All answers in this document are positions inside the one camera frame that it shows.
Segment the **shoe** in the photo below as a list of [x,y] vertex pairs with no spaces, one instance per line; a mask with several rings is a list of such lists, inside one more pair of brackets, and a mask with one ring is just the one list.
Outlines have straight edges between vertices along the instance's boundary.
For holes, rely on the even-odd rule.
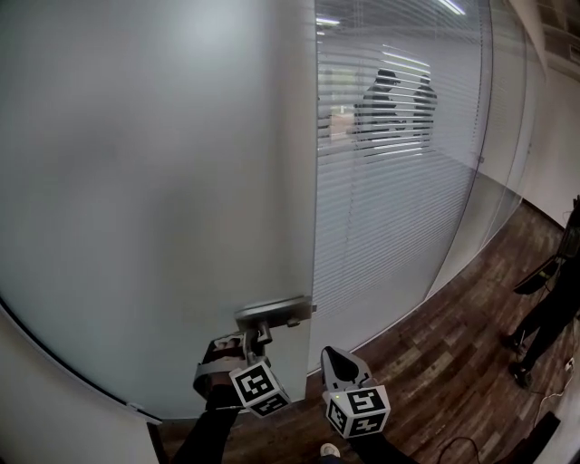
[[320,447],[320,455],[336,456],[337,458],[340,458],[341,452],[332,443],[325,443],[323,446]]
[[532,374],[530,371],[526,371],[519,362],[513,362],[508,367],[509,373],[511,373],[516,379],[516,383],[525,390],[529,390],[532,384]]
[[517,342],[513,335],[501,335],[499,340],[505,348],[508,348],[515,354],[524,354],[524,347]]

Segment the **black and white cube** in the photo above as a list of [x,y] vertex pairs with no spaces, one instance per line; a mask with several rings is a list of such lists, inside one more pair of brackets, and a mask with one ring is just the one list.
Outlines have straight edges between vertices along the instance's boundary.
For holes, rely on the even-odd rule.
[[237,396],[245,408],[257,417],[265,417],[290,404],[290,399],[265,362],[258,362],[243,371],[229,373]]
[[326,419],[346,439],[384,429],[391,405],[384,386],[328,392]]

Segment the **white venetian blind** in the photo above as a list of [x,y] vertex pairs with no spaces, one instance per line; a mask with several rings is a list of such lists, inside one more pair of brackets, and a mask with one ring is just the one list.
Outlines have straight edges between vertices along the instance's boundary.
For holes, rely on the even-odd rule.
[[467,201],[486,116],[477,0],[322,0],[316,13],[311,368],[325,345],[352,349],[422,301]]

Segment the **white shoe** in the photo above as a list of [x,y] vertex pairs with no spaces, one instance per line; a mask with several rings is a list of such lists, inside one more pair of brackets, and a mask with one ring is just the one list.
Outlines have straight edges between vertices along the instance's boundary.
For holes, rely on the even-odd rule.
[[336,456],[337,458],[340,458],[341,452],[332,443],[325,443],[323,446],[320,447],[320,455]]

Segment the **black shoe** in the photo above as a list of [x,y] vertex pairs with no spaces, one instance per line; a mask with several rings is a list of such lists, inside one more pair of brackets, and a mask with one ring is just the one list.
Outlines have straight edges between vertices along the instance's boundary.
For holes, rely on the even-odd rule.
[[501,335],[499,340],[505,348],[508,348],[515,354],[524,354],[524,347],[519,344],[514,335]]
[[507,368],[509,373],[514,376],[516,383],[525,390],[529,390],[532,384],[532,374],[526,371],[519,362],[513,362]]

